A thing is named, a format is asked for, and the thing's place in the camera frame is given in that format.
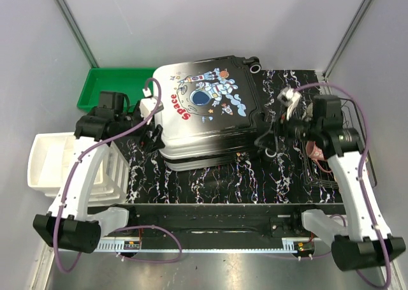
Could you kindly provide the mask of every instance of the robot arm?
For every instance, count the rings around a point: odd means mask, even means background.
[[[268,150],[277,148],[277,136],[286,139],[314,141],[322,149],[329,167],[342,190],[347,214],[347,227],[327,217],[322,210],[306,210],[302,213],[303,227],[331,246],[336,265],[343,271],[370,268],[384,264],[384,257],[375,229],[381,232],[390,260],[405,251],[404,239],[393,237],[375,200],[364,164],[364,181],[377,225],[373,226],[358,178],[358,165],[363,152],[360,134],[354,128],[342,127],[341,102],[337,96],[315,96],[313,117],[309,122],[296,119],[293,112],[300,94],[284,89],[279,97],[288,108],[273,123],[273,128],[258,138],[256,144]]]
[[[76,123],[76,140],[69,171],[75,168],[74,165],[82,152],[100,140],[127,131],[140,123],[157,102],[155,98],[149,96],[137,104],[133,113],[123,113],[125,97],[126,95],[117,92],[102,92],[99,97],[99,106],[93,108],[88,115],[83,116]],[[145,138],[146,130],[147,126],[135,133],[141,135],[145,150],[156,150],[163,147],[163,144],[160,144],[160,138],[148,142]],[[153,136],[158,134],[161,134],[161,126],[156,127]],[[110,144],[102,144],[83,157],[81,163],[77,164],[72,178],[65,179],[47,214],[36,215],[34,218],[34,229],[47,245],[53,246],[54,226],[61,205],[64,205],[64,210],[58,233],[58,246],[62,249],[91,253],[98,246],[101,237],[128,223],[129,212],[124,208],[110,207],[95,215],[87,214],[96,173],[109,147]],[[64,187],[68,181],[68,193],[65,199],[62,199]]]

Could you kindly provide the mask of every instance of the astronaut print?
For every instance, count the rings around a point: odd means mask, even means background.
[[[241,98],[238,93],[235,93],[238,89],[238,85],[235,84],[235,80],[229,78],[230,73],[228,69],[220,70],[214,68],[212,71],[208,71],[202,75],[187,76],[184,79],[178,81],[178,93],[185,95],[188,89],[193,89],[190,92],[188,98],[187,109],[189,113],[196,115],[202,115],[202,120],[205,122],[207,119],[212,121],[214,117],[205,117],[209,113],[219,113],[225,115],[233,115],[234,110],[231,106],[235,106],[236,113],[239,116],[246,117],[246,106],[241,102]],[[228,103],[220,105],[222,99],[227,99]],[[208,107],[207,111],[203,112],[201,107]]]
[[[185,127],[188,134],[200,134],[254,125],[259,108],[255,84],[249,69],[234,57],[167,65],[154,77],[165,98],[161,120],[174,131]]]

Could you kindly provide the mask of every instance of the white plastic basket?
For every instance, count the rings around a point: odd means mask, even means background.
[[[44,192],[48,197],[56,197],[68,176],[74,141],[73,133],[36,135],[29,156],[28,186]],[[129,163],[112,142],[96,174],[89,205],[123,203],[128,190],[128,177]]]

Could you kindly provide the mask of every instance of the black and white suitcase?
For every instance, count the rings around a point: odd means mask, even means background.
[[[260,70],[256,57],[227,56],[154,72],[164,106],[155,123],[163,127],[160,153],[170,169],[228,164],[259,150],[254,141],[263,113],[252,74]]]

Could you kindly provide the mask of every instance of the wire basket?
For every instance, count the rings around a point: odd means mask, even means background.
[[[360,134],[363,136],[363,144],[365,144],[365,128],[363,127],[363,124],[361,123],[361,119],[357,110],[357,106],[355,105],[354,101],[350,99],[344,99],[340,98],[341,103],[342,103],[342,113],[343,113],[343,127],[344,128],[355,128],[357,129]],[[303,97],[303,101],[301,104],[299,104],[298,107],[298,113],[300,117],[302,115],[305,115],[305,111],[307,107],[311,104],[312,102],[312,97],[310,99],[307,99]],[[305,179],[305,184],[311,185],[311,186],[318,186],[318,187],[324,187],[324,188],[332,188],[332,189],[338,189],[339,185],[337,184],[335,177],[332,172],[327,173],[322,171],[319,166],[307,156],[306,153],[306,143],[305,141],[300,142],[300,148],[302,150],[302,166],[303,166],[303,172],[304,172],[304,179]],[[324,170],[330,171],[330,167],[328,166],[328,163],[325,161],[319,161],[320,166]],[[367,165],[367,171],[368,171],[368,177],[370,179],[370,183],[372,187],[375,187],[377,185],[377,178],[375,176],[374,169],[372,167],[372,160],[370,156],[370,152],[368,152],[368,156],[366,158],[366,165]]]

